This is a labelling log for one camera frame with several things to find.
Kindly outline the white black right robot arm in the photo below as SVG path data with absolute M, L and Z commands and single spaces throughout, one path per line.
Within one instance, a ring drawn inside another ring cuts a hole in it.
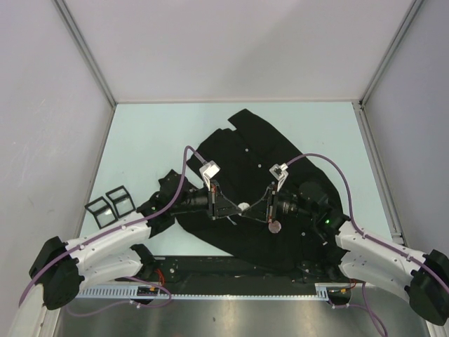
M 443 326 L 448 320 L 448 257 L 425 254 L 381 238 L 345 215 L 316 183 L 298 192 L 270 185 L 254 204 L 239 204 L 242 216 L 279 228 L 281 216 L 305 218 L 323 248 L 323 272 L 373 284 L 402 298 L 421 318 Z

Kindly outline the pink red round brooch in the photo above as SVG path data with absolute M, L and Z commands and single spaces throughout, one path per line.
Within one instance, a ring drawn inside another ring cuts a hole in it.
M 279 221 L 275 220 L 274 222 L 268 223 L 268 229 L 272 234 L 278 234 L 282 229 L 282 225 Z

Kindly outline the black button-up shirt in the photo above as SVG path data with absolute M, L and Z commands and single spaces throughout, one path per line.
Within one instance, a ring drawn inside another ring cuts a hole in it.
M 281 189 L 296 193 L 301 185 L 316 183 L 342 211 L 340 195 L 327 175 L 269 122 L 249 110 L 237 112 L 229 122 L 230 128 L 214 131 L 198 148 L 201 159 L 213 160 L 220 167 L 215 178 L 228 199 L 235 204 L 254 204 L 275 181 L 269 169 L 296 159 Z M 189 190 L 200 189 L 170 171 L 159 180 L 164 204 L 180 183 Z M 268 224 L 239 215 L 210 220 L 201 213 L 184 213 L 163 223 L 152 235 L 178 223 L 200 240 L 262 267 L 288 270 L 305 261 L 323 265 L 323 246 L 307 227 L 305 218 L 281 216 L 279 222 L 281 231 L 272 234 Z

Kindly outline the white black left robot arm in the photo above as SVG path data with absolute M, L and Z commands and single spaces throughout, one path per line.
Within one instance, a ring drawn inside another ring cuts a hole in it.
M 240 214 L 243 208 L 226 198 L 212 180 L 201 189 L 189 190 L 180 183 L 162 202 L 157 192 L 139 208 L 113 220 L 111 225 L 85 237 L 66 242 L 48 239 L 29 270 L 30 283 L 19 302 L 24 303 L 33 286 L 42 286 L 43 304 L 49 310 L 70 303 L 80 291 L 113 279 L 150 279 L 155 272 L 154 257 L 143 244 L 163 223 L 177 214 L 201 213 L 210 220 Z

